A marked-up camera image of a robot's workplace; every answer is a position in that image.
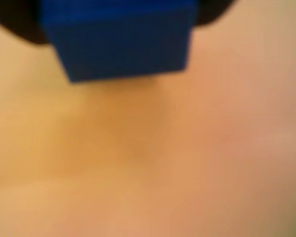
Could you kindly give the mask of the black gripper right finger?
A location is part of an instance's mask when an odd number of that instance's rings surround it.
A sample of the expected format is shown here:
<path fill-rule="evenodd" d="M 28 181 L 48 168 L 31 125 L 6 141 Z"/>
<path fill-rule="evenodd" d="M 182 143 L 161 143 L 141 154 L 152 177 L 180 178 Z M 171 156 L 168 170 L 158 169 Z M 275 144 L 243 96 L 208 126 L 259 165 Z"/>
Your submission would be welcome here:
<path fill-rule="evenodd" d="M 197 0 L 195 26 L 206 26 L 223 16 L 234 0 Z"/>

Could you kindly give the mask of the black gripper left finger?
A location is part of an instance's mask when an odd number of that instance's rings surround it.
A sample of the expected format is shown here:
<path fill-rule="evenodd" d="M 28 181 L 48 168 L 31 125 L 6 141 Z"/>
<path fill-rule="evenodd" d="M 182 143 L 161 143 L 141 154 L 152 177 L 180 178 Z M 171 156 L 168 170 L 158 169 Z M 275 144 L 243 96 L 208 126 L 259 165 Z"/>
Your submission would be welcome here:
<path fill-rule="evenodd" d="M 0 25 L 29 43 L 48 44 L 41 29 L 39 0 L 0 0 Z"/>

